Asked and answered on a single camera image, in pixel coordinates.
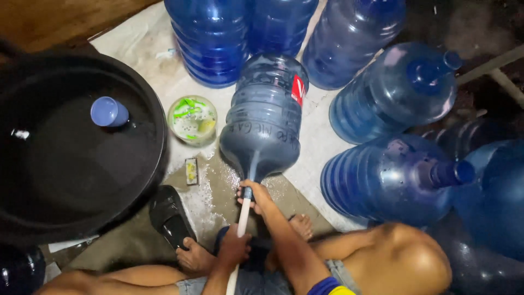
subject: blue sleeve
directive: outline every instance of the blue sleeve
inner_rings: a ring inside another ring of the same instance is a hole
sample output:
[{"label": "blue sleeve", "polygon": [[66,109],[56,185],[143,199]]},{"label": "blue sleeve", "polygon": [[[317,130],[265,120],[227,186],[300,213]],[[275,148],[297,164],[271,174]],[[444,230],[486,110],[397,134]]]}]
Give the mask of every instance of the blue sleeve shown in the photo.
[{"label": "blue sleeve", "polygon": [[325,278],[313,286],[308,295],[329,295],[336,287],[340,287],[339,281],[333,277]]}]

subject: concrete floor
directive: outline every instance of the concrete floor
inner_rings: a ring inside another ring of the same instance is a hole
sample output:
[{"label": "concrete floor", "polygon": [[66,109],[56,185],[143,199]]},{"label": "concrete floor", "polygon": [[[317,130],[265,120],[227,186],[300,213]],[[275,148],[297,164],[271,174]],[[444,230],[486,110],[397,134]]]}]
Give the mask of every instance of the concrete floor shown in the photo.
[{"label": "concrete floor", "polygon": [[[185,184],[185,168],[169,175],[165,184],[180,193],[188,215],[193,218],[193,229],[198,242],[212,250],[216,233],[225,225],[238,221],[240,207],[236,204],[235,189],[239,177],[224,163],[220,153],[209,158],[198,156],[200,185]],[[333,232],[333,227],[282,175],[267,177],[263,184],[284,215],[308,214],[313,233],[321,236]],[[247,231],[254,236],[268,237],[263,220],[253,212]],[[113,271],[144,264],[173,265],[176,254],[171,246],[149,223],[148,208],[135,217],[97,239],[65,268]]]}]

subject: denim shorts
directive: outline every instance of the denim shorts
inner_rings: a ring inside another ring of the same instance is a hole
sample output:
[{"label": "denim shorts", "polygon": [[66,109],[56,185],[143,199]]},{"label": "denim shorts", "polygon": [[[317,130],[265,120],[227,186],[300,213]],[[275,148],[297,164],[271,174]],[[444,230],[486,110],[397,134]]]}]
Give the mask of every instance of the denim shorts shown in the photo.
[{"label": "denim shorts", "polygon": [[[356,285],[350,273],[340,260],[327,260],[327,268],[332,276],[343,286],[356,295],[362,292]],[[180,295],[200,295],[204,289],[206,277],[177,282]],[[289,283],[279,272],[238,271],[235,295],[292,295]]]}]

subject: yellow sleeve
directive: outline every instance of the yellow sleeve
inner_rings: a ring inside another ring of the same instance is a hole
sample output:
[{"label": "yellow sleeve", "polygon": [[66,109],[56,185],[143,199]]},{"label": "yellow sleeve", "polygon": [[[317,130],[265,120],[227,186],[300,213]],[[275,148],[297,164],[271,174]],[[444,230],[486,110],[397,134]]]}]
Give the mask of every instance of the yellow sleeve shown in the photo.
[{"label": "yellow sleeve", "polygon": [[329,295],[356,295],[353,291],[344,286],[338,286],[329,292]]}]

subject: hand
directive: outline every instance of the hand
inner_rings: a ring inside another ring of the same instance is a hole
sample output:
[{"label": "hand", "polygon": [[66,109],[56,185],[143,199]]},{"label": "hand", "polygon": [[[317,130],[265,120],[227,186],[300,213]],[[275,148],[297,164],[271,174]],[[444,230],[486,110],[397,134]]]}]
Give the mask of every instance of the hand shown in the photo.
[{"label": "hand", "polygon": [[242,196],[242,188],[249,186],[253,190],[255,203],[251,202],[250,207],[253,208],[256,214],[262,214],[268,205],[274,204],[265,185],[252,182],[251,180],[241,181],[239,185],[236,195],[239,197],[238,202],[240,204],[244,203],[244,199],[240,198]]},{"label": "hand", "polygon": [[251,247],[247,243],[251,240],[250,234],[245,234],[241,238],[237,237],[238,224],[231,224],[226,235],[222,239],[217,260],[217,266],[225,267],[230,271],[235,269],[237,264],[249,258]]}]

